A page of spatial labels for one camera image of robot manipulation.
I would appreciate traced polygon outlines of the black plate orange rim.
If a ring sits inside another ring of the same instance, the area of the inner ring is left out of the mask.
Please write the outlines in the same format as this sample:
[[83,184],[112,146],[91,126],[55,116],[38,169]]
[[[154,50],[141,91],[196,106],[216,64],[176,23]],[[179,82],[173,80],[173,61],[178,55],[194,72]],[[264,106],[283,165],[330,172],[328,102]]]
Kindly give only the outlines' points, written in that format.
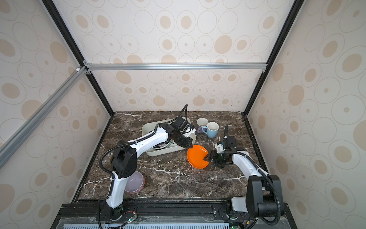
[[188,149],[187,160],[194,168],[203,169],[209,165],[209,162],[205,161],[208,154],[208,151],[204,147],[194,145],[192,148]]

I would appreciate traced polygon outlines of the light blue ceramic mug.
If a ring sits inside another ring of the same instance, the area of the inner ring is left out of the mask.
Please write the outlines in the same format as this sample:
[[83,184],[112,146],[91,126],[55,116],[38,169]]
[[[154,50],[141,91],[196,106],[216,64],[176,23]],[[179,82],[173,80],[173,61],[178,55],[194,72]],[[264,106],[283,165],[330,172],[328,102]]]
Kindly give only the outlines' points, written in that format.
[[219,125],[216,122],[209,122],[205,127],[202,128],[202,131],[209,137],[214,138],[219,130]]

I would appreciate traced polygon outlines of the white plate dark green rim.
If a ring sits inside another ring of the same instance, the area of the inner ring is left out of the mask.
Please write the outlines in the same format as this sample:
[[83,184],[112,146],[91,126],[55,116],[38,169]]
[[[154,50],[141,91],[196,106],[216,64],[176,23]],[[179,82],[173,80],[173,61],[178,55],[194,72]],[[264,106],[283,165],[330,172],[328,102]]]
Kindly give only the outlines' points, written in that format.
[[171,145],[171,140],[168,138],[165,142],[159,143],[152,147],[153,150],[161,150]]

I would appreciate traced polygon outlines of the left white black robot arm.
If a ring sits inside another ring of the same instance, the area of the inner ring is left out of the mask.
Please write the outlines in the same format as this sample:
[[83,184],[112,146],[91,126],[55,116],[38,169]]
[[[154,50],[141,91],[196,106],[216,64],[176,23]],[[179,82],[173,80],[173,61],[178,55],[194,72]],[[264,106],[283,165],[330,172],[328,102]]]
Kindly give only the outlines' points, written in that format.
[[123,203],[128,179],[136,171],[138,157],[146,150],[167,141],[173,141],[185,149],[193,148],[193,139],[189,135],[195,132],[195,127],[188,122],[187,108],[188,105],[185,105],[174,119],[156,124],[151,132],[142,137],[120,141],[101,156],[99,167],[111,176],[109,193],[104,199],[108,212]]

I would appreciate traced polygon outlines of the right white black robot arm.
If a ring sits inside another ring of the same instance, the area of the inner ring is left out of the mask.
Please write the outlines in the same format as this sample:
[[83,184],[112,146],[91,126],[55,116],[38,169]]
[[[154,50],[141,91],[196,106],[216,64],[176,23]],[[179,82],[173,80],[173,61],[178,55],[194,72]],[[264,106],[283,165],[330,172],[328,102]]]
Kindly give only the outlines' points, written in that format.
[[247,229],[252,228],[259,219],[274,226],[285,210],[281,181],[278,176],[263,170],[246,149],[237,144],[234,136],[228,135],[228,130],[229,125],[226,125],[223,142],[214,146],[205,161],[221,169],[234,164],[247,179],[246,196],[231,199],[234,212],[248,215]]

